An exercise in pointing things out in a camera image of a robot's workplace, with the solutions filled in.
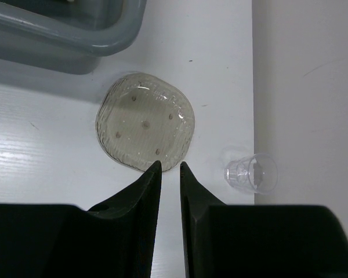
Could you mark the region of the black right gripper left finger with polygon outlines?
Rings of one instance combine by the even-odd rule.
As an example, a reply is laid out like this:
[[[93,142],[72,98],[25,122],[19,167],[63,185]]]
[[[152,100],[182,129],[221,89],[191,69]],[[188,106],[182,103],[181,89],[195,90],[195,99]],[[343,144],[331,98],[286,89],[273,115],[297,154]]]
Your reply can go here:
[[[0,203],[0,277],[149,277],[161,179],[154,162],[89,210]]]

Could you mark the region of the clear glass plate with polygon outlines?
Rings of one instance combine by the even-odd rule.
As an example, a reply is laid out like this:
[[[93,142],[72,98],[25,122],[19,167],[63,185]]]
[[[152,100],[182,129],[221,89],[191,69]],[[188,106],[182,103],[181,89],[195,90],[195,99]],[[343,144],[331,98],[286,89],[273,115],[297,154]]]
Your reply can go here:
[[[134,72],[117,79],[96,115],[102,149],[116,162],[146,171],[159,160],[169,171],[187,154],[195,115],[187,97],[156,76]]]

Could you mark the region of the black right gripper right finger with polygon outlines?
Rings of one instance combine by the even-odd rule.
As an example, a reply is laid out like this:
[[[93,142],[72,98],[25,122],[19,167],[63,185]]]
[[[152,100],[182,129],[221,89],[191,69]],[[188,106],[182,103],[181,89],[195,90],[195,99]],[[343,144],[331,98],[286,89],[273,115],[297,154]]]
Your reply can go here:
[[[311,205],[227,205],[180,165],[187,277],[348,277],[348,239]]]

